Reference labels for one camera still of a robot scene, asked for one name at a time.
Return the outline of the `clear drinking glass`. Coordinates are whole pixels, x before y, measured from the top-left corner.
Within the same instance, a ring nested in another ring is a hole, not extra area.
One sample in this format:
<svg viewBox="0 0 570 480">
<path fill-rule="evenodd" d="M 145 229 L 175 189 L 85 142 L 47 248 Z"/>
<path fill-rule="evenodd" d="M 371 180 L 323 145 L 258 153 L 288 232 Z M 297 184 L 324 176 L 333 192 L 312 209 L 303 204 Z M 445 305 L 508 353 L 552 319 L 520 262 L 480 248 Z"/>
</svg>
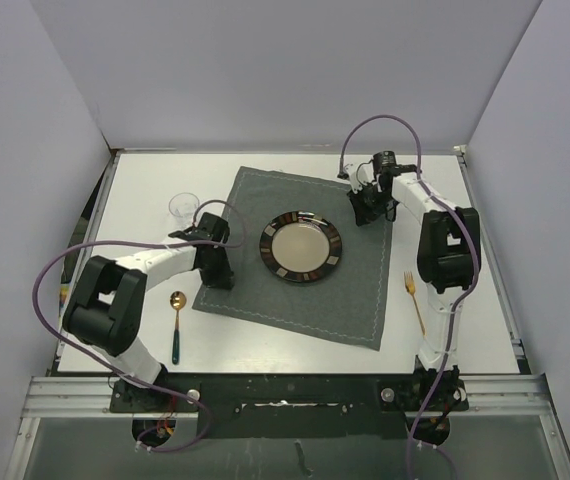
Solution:
<svg viewBox="0 0 570 480">
<path fill-rule="evenodd" d="M 199 198 L 191 192 L 174 195 L 168 203 L 168 210 L 176 223 L 182 228 L 189 226 L 193 215 L 200 206 Z"/>
</svg>

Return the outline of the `dark rimmed dinner plate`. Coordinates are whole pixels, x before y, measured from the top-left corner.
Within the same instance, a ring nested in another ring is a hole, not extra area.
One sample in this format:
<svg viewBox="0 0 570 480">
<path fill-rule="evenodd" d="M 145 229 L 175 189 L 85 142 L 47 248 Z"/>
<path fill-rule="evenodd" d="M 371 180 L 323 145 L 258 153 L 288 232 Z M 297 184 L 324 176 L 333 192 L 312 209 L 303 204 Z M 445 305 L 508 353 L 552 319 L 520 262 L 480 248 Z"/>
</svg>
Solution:
<svg viewBox="0 0 570 480">
<path fill-rule="evenodd" d="M 263 228 L 259 253 L 266 268 L 281 280 L 311 284 L 338 268 L 343 241 L 329 220 L 312 212 L 289 211 Z"/>
</svg>

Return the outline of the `gold fork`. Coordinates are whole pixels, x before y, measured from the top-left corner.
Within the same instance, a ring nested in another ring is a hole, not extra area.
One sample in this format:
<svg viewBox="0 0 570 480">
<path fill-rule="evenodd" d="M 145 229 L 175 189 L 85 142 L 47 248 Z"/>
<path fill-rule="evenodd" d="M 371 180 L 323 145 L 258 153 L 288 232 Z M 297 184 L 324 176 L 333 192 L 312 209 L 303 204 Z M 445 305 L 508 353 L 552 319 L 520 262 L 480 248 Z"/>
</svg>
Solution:
<svg viewBox="0 0 570 480">
<path fill-rule="evenodd" d="M 419 322 L 419 326 L 421 329 L 421 334 L 423 337 L 426 336 L 426 327 L 425 327 L 425 323 L 424 320 L 422 318 L 421 315 L 421 311 L 420 311 L 420 307 L 417 301 L 417 297 L 416 297 L 416 283 L 413 277 L 413 274 L 411 271 L 405 271 L 403 273 L 403 280 L 404 280 L 404 286 L 405 286 L 405 290 L 407 292 L 407 294 L 411 297 L 413 305 L 414 305 L 414 309 L 415 309 L 415 313 Z"/>
</svg>

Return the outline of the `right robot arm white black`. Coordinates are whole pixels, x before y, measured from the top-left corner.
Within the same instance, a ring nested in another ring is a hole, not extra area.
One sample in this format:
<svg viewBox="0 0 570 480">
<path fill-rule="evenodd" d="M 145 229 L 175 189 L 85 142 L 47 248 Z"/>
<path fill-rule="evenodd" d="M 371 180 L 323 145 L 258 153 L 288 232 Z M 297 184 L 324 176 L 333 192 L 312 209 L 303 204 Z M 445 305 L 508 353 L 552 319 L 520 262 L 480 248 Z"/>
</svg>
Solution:
<svg viewBox="0 0 570 480">
<path fill-rule="evenodd" d="M 418 361 L 426 370 L 453 369 L 458 364 L 464 298 L 476 286 L 481 269 L 478 211 L 444 199 L 420 178 L 416 165 L 399 164 L 392 151 L 358 165 L 346 164 L 341 177 L 349 181 L 357 225 L 382 216 L 393 221 L 399 206 L 418 222 L 416 269 L 427 291 Z"/>
</svg>

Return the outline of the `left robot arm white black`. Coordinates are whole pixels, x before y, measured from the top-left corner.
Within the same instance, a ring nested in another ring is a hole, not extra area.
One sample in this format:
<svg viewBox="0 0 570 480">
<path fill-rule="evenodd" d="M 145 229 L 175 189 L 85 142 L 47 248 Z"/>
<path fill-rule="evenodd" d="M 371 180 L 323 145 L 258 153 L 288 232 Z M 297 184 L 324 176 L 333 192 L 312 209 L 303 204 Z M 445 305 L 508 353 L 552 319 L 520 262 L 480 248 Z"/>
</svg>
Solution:
<svg viewBox="0 0 570 480">
<path fill-rule="evenodd" d="M 159 248 L 85 264 L 62 320 L 63 330 L 90 346 L 135 384 L 133 399 L 145 410 L 165 405 L 169 387 L 159 379 L 163 365 L 139 338 L 146 293 L 172 277 L 197 271 L 203 286 L 231 290 L 234 285 L 225 244 L 230 227 L 205 213 L 185 232 L 175 232 Z"/>
</svg>

